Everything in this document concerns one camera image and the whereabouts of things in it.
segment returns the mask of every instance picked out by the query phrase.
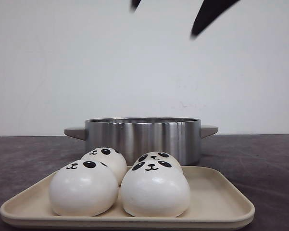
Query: blurry black object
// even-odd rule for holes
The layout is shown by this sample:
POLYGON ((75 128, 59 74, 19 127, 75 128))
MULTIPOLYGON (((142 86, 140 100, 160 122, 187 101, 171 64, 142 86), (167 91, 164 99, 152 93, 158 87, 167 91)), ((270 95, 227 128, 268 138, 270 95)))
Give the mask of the blurry black object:
POLYGON ((139 6, 140 2, 141 0, 131 0, 130 8, 135 11, 136 8, 139 6))
POLYGON ((239 0, 204 0, 194 21, 191 36, 199 35, 221 13, 239 0))

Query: pot handle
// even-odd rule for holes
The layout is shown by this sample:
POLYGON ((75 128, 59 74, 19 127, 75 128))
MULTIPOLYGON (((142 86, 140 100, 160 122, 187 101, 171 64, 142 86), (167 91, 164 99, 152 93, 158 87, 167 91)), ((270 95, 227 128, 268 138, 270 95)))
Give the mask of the pot handle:
POLYGON ((218 127, 211 125, 201 125, 201 138, 214 135, 218 131, 218 127))
POLYGON ((84 127, 74 127, 64 129, 64 134, 85 141, 87 133, 84 127))

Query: gray table surface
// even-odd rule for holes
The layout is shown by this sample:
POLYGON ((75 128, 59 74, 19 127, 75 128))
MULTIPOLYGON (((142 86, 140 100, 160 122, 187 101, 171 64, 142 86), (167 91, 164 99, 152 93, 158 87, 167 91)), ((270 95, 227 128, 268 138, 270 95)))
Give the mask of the gray table surface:
MULTIPOLYGON (((0 137, 0 206, 84 153, 83 141, 66 136, 0 137)), ((253 202, 242 231, 289 231, 289 135, 207 137, 197 165, 220 171, 253 202)), ((0 218, 0 231, 14 230, 0 218)))

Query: plastic tray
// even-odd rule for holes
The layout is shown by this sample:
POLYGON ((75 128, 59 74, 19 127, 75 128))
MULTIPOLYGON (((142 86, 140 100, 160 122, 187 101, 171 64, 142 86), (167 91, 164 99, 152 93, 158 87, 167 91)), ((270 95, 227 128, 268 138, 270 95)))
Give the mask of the plastic tray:
POLYGON ((48 187, 55 173, 24 190, 0 208, 3 221, 20 228, 90 230, 237 230, 253 220, 253 204, 220 172, 183 167, 191 188, 190 208, 177 218, 132 217, 117 202, 95 217, 56 215, 48 187))

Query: stainless steel pot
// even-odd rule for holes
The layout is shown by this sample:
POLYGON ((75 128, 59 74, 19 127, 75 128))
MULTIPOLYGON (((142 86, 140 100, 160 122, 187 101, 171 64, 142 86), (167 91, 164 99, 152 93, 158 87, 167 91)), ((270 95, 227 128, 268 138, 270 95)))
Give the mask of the stainless steel pot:
POLYGON ((191 118, 109 118, 86 120, 84 128, 67 128, 64 133, 86 141, 87 152, 96 147, 117 149, 128 165, 152 151, 169 153, 188 165, 201 156, 201 138, 217 131, 191 118))

